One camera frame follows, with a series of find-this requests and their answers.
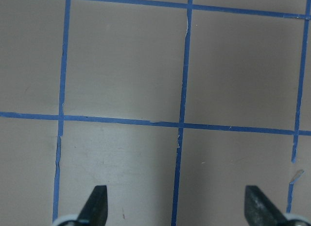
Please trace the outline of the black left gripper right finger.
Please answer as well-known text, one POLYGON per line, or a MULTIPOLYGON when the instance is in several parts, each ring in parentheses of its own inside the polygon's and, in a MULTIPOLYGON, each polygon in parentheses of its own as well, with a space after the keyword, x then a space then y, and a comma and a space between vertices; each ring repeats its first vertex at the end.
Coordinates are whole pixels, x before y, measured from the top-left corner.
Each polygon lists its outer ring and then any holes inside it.
POLYGON ((245 187, 244 216, 249 226, 282 226, 288 221, 258 186, 251 185, 245 187))

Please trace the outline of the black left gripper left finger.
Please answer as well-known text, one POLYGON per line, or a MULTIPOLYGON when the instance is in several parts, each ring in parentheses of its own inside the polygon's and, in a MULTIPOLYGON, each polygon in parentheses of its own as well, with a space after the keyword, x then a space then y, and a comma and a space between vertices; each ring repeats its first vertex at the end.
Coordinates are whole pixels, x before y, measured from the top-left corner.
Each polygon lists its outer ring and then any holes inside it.
POLYGON ((107 186, 95 186, 76 222, 79 226, 104 226, 108 217, 107 186))

